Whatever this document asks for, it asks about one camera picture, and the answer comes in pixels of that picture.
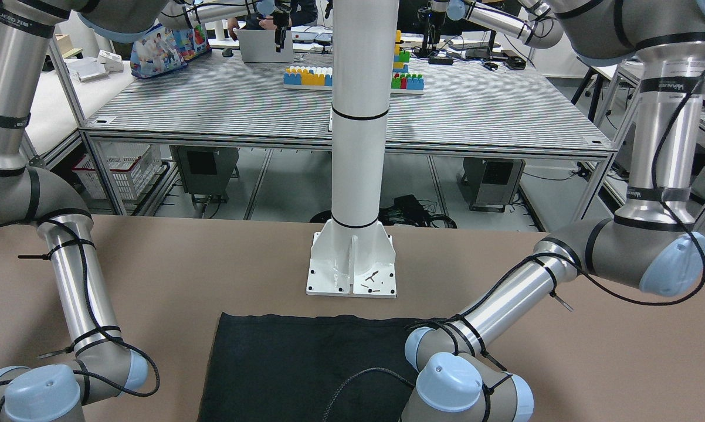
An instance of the white plastic basket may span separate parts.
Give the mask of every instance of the white plastic basket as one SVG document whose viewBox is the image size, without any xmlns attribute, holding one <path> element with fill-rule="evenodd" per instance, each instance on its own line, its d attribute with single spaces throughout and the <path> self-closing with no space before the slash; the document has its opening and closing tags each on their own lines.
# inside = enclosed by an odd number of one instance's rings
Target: white plastic basket
<svg viewBox="0 0 705 422">
<path fill-rule="evenodd" d="M 162 165 L 160 148 L 150 144 L 120 142 L 109 142 L 101 147 L 108 160 L 113 180 L 120 190 L 120 196 L 124 200 L 138 199 Z M 92 198 L 105 199 L 103 185 L 95 171 L 92 157 L 85 154 L 71 171 L 79 176 Z"/>
</svg>

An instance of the black monitor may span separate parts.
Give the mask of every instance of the black monitor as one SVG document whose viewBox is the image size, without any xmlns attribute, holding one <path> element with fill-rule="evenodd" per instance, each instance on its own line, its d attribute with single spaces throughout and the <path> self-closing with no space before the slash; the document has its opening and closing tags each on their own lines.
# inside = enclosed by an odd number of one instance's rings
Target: black monitor
<svg viewBox="0 0 705 422">
<path fill-rule="evenodd" d="M 425 27 L 424 22 L 421 22 L 418 17 L 418 9 L 427 7 L 428 3 L 429 0 L 400 0 L 397 29 L 408 34 L 422 34 Z M 504 0 L 490 5 L 514 16 L 517 16 L 521 9 L 517 0 Z M 462 35 L 464 31 L 489 31 L 489 29 L 464 19 L 452 21 L 448 17 L 441 27 L 441 35 Z"/>
</svg>

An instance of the brown table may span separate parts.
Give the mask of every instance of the brown table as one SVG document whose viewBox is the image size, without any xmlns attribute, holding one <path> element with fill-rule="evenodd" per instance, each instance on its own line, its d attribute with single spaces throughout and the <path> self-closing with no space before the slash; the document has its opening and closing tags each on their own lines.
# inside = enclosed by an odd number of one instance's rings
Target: brown table
<svg viewBox="0 0 705 422">
<path fill-rule="evenodd" d="M 221 312 L 449 316 L 543 236 L 393 227 L 399 297 L 374 300 L 304 293 L 318 229 L 312 224 L 95 220 L 118 322 L 125 339 L 159 364 L 162 389 L 146 399 L 123 396 L 87 406 L 89 421 L 195 420 Z M 0 368 L 36 366 L 34 356 L 69 341 L 52 268 L 15 259 L 43 252 L 33 229 L 0 230 Z M 533 388 L 533 420 L 705 421 L 705 288 L 664 309 L 624 304 L 582 278 L 558 291 L 575 312 L 548 298 L 490 346 Z"/>
</svg>

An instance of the black mat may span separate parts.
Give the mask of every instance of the black mat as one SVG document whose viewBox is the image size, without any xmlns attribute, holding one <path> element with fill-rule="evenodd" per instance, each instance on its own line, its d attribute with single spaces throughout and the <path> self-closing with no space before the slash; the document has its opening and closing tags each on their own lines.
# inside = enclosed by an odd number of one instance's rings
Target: black mat
<svg viewBox="0 0 705 422">
<path fill-rule="evenodd" d="M 340 384 L 373 366 L 415 382 L 417 373 L 404 357 L 404 327 L 414 321 L 223 314 L 199 420 L 320 421 Z M 397 422 L 411 393 L 388 374 L 365 374 L 340 394 L 328 421 Z"/>
</svg>

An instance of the dark shirt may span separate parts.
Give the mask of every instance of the dark shirt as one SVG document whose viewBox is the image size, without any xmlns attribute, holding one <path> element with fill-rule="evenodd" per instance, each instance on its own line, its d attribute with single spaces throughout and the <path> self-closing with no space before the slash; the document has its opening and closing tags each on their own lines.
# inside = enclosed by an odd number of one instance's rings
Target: dark shirt
<svg viewBox="0 0 705 422">
<path fill-rule="evenodd" d="M 301 26 L 310 22 L 315 22 L 317 18 L 316 0 L 291 0 L 290 19 L 293 26 Z M 246 26 L 243 29 L 262 29 L 259 26 L 261 15 L 254 13 L 246 16 Z"/>
</svg>

